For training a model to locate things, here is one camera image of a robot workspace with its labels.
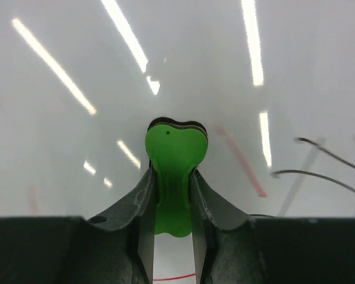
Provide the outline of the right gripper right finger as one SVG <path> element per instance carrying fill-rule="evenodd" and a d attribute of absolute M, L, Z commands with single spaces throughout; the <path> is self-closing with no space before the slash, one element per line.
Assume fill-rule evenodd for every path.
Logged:
<path fill-rule="evenodd" d="M 197 283 L 264 283 L 254 218 L 214 191 L 198 170 L 189 175 Z"/>

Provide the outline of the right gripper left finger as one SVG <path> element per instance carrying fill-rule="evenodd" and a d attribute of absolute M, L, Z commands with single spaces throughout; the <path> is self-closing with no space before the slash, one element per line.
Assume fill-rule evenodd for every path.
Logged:
<path fill-rule="evenodd" d="M 99 262 L 115 283 L 152 283 L 156 191 L 156 173 L 149 168 L 133 190 L 88 219 L 100 231 Z"/>

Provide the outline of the green whiteboard eraser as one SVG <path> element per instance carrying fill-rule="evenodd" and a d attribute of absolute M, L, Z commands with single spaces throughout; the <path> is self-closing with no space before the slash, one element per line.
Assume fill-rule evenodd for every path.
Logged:
<path fill-rule="evenodd" d="M 207 130 L 197 121 L 158 117 L 148 126 L 145 148 L 156 172 L 155 234 L 184 238 L 192 232 L 189 176 L 206 156 Z"/>

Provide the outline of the black-framed whiteboard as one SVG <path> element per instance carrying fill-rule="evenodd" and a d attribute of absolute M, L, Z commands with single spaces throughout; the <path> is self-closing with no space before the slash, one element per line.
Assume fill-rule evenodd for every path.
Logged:
<path fill-rule="evenodd" d="M 0 1 L 0 283 L 115 283 L 88 219 L 158 117 L 206 128 L 264 283 L 355 283 L 355 1 Z M 192 232 L 152 283 L 197 283 Z"/>

